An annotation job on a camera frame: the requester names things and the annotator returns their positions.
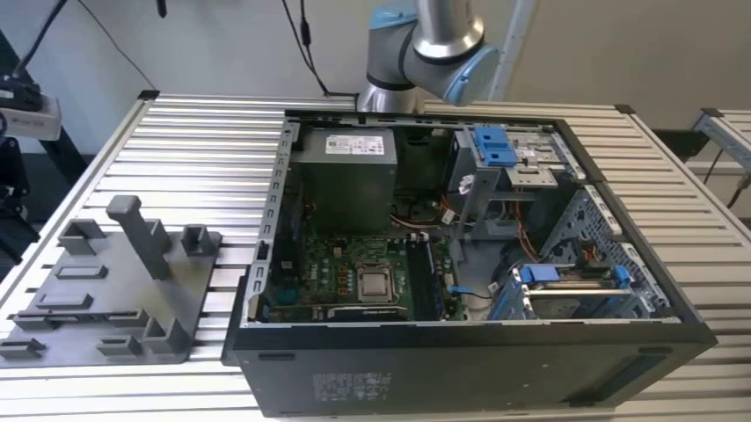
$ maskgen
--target blue plastic clip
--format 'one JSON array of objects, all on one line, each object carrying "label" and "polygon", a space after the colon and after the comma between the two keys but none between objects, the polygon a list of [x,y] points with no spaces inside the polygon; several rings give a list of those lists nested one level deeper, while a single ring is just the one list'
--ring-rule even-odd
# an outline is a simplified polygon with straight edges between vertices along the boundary
[{"label": "blue plastic clip", "polygon": [[477,127],[474,141],[483,153],[485,165],[494,167],[514,167],[517,165],[517,152],[509,143],[506,131],[499,127]]},{"label": "blue plastic clip", "polygon": [[626,266],[614,266],[613,276],[615,277],[615,280],[619,282],[619,288],[626,288],[630,286],[631,283],[630,270],[626,269]]},{"label": "blue plastic clip", "polygon": [[561,281],[559,270],[547,264],[527,264],[519,271],[523,283]]},{"label": "blue plastic clip", "polygon": [[446,290],[449,290],[449,293],[457,293],[457,294],[470,294],[474,293],[473,289],[465,286],[449,286],[446,287]]}]

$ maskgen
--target white wall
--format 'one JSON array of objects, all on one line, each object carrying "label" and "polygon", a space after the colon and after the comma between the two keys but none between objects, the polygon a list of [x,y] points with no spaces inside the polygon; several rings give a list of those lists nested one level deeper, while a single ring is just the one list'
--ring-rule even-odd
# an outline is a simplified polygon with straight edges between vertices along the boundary
[{"label": "white wall", "polygon": [[503,99],[626,103],[651,127],[751,109],[751,1],[539,0]]},{"label": "white wall", "polygon": [[[279,0],[171,0],[161,19],[154,0],[84,0],[122,49],[165,92],[319,97]],[[26,51],[55,0],[0,0],[0,28]],[[318,71],[333,91],[366,81],[370,11],[382,0],[309,0]],[[489,42],[502,45],[513,0],[475,0]],[[289,0],[298,22],[298,0]],[[79,149],[95,153],[138,93],[141,75],[71,0],[30,70],[62,102]],[[36,145],[28,142],[26,150]]]}]

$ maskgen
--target label sticker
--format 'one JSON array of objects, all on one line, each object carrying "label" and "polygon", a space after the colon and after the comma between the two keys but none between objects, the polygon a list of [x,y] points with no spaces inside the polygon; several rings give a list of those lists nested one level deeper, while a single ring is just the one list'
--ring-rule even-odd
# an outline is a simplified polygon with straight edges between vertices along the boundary
[{"label": "label sticker", "polygon": [[457,216],[457,213],[451,209],[447,209],[446,212],[445,212],[445,216],[442,217],[442,223],[443,224],[451,224],[455,216]]},{"label": "label sticker", "polygon": [[521,156],[535,156],[535,151],[529,148],[518,148],[517,154]]},{"label": "label sticker", "polygon": [[382,156],[385,154],[385,137],[330,135],[327,136],[327,154]]},{"label": "label sticker", "polygon": [[314,395],[318,402],[385,401],[390,384],[390,372],[314,374]]}]

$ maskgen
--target blue drive bracket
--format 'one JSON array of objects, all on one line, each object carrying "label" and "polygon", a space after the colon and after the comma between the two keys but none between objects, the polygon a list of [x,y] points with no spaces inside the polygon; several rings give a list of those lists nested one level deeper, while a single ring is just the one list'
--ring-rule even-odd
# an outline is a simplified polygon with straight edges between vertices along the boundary
[{"label": "blue drive bracket", "polygon": [[474,143],[483,155],[483,163],[491,167],[514,167],[517,152],[509,143],[506,130],[501,127],[479,126],[474,129]]}]

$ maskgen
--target slotted metal table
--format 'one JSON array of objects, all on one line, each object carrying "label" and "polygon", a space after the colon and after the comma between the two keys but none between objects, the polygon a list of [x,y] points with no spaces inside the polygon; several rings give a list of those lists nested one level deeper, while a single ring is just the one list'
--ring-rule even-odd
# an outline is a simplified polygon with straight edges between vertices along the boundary
[{"label": "slotted metal table", "polygon": [[707,134],[713,141],[751,173],[751,112],[706,108],[694,124],[694,130]]},{"label": "slotted metal table", "polygon": [[[221,350],[235,287],[254,257],[286,108],[346,110],[353,103],[175,95],[138,101],[43,240],[0,284],[0,338],[14,328],[7,316],[26,308],[60,256],[55,239],[68,219],[94,218],[116,230],[104,208],[115,194],[137,193],[145,217],[162,218],[169,230],[201,222],[225,235],[191,358],[181,365],[0,370],[0,416],[263,419],[239,369],[221,364]],[[358,420],[751,420],[751,234],[639,117],[614,106],[515,103],[455,108],[429,102],[426,112],[566,119],[719,345],[613,411]]]}]

